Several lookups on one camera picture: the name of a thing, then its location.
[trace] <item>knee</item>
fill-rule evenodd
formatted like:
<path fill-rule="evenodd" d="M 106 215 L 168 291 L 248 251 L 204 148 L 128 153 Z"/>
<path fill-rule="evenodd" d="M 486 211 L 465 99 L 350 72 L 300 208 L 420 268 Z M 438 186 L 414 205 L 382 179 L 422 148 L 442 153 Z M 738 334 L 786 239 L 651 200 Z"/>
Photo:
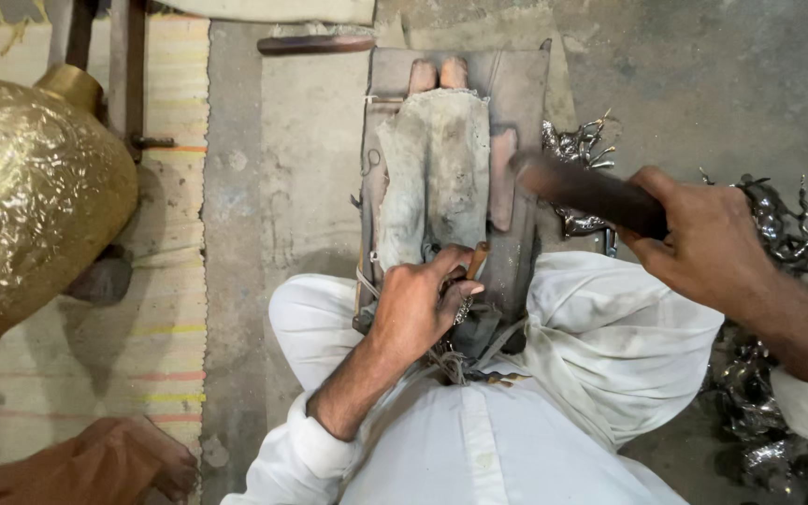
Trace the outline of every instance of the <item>knee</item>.
<path fill-rule="evenodd" d="M 270 296 L 267 313 L 274 332 L 293 331 L 300 325 L 303 308 L 320 304 L 319 276 L 301 274 L 290 277 Z"/>

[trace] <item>person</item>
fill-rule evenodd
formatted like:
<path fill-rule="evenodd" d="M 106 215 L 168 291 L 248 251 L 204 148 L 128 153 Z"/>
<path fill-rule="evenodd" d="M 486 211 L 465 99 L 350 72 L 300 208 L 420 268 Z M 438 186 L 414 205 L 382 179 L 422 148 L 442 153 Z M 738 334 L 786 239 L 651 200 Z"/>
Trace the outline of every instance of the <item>person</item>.
<path fill-rule="evenodd" d="M 690 403 L 724 316 L 779 357 L 775 395 L 808 438 L 808 288 L 763 251 L 743 193 L 656 167 L 631 180 L 662 202 L 669 235 L 620 231 L 641 265 L 541 254 L 526 350 L 483 370 L 531 376 L 512 387 L 444 385 L 415 364 L 483 289 L 439 295 L 468 248 L 389 269 L 365 337 L 350 328 L 354 281 L 286 281 L 269 316 L 305 392 L 264 439 L 248 489 L 223 504 L 684 503 L 617 450 Z"/>
<path fill-rule="evenodd" d="M 185 503 L 197 460 L 143 416 L 96 419 L 79 435 L 0 465 L 0 505 L 143 503 L 152 488 Z"/>

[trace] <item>striped mat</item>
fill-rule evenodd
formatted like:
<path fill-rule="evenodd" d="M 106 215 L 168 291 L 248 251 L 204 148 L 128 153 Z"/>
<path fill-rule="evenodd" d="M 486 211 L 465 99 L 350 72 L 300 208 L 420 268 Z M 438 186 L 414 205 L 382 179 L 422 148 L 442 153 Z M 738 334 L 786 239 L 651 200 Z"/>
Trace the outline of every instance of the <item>striped mat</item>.
<path fill-rule="evenodd" d="M 179 146 L 143 154 L 139 208 L 115 240 L 134 255 L 126 298 L 94 307 L 58 296 L 2 338 L 0 464 L 100 417 L 131 414 L 149 416 L 200 455 L 208 27 L 179 15 L 148 20 L 145 133 Z M 108 31 L 108 19 L 96 20 L 90 54 L 90 73 L 104 86 Z M 31 85 L 46 69 L 50 36 L 47 22 L 0 22 L 0 79 Z"/>

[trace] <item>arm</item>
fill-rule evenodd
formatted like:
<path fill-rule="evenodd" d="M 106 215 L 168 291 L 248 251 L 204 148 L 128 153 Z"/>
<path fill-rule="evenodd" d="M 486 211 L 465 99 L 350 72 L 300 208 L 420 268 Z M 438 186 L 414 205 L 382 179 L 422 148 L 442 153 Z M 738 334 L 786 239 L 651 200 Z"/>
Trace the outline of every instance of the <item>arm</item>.
<path fill-rule="evenodd" d="M 755 332 L 808 382 L 808 287 L 763 251 L 743 192 L 679 184 L 651 166 L 632 181 L 663 204 L 670 230 L 663 242 L 623 230 L 645 270 Z"/>
<path fill-rule="evenodd" d="M 439 295 L 443 281 L 466 273 L 460 264 L 471 256 L 448 246 L 431 263 L 390 268 L 370 333 L 310 398 L 308 415 L 336 439 L 353 440 L 382 394 L 451 328 L 462 300 L 484 289 L 460 281 Z"/>
<path fill-rule="evenodd" d="M 367 412 L 454 323 L 461 301 L 483 287 L 458 279 L 472 249 L 448 246 L 423 265 L 386 272 L 370 333 L 312 395 L 304 393 L 286 424 L 267 434 L 247 475 L 248 490 L 224 505 L 331 503 L 354 462 L 353 442 Z"/>

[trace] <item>wooden stick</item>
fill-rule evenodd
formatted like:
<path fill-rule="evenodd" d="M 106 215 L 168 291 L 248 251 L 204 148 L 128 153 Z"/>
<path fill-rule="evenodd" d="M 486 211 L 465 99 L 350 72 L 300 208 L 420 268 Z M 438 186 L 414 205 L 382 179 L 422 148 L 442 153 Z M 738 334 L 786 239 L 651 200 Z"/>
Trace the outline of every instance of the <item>wooden stick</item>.
<path fill-rule="evenodd" d="M 469 269 L 466 270 L 466 280 L 473 281 L 478 273 L 478 268 L 482 266 L 488 256 L 488 242 L 484 240 L 476 245 L 476 251 L 472 254 L 472 260 L 469 262 Z"/>

